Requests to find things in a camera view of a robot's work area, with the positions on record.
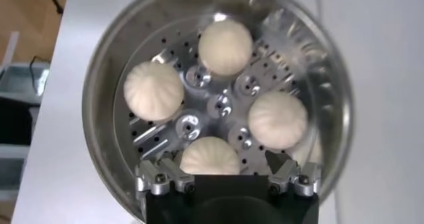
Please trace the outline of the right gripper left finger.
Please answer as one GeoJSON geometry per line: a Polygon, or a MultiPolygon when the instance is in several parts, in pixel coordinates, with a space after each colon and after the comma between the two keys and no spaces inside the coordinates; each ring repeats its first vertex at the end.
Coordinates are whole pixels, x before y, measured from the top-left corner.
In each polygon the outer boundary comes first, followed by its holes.
{"type": "Polygon", "coordinates": [[[185,173],[169,158],[163,158],[156,164],[143,160],[136,168],[136,191],[150,192],[154,196],[163,196],[174,189],[183,194],[195,191],[195,177],[185,173]]]}

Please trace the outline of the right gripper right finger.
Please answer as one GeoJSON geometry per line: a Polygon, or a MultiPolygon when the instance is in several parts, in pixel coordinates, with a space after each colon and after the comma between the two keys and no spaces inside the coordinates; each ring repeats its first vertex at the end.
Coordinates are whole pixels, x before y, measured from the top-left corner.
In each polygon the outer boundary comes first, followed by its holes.
{"type": "Polygon", "coordinates": [[[321,167],[314,162],[303,166],[286,153],[267,150],[266,161],[271,170],[268,176],[269,190],[273,195],[282,195],[290,188],[297,196],[313,196],[321,187],[321,167]]]}

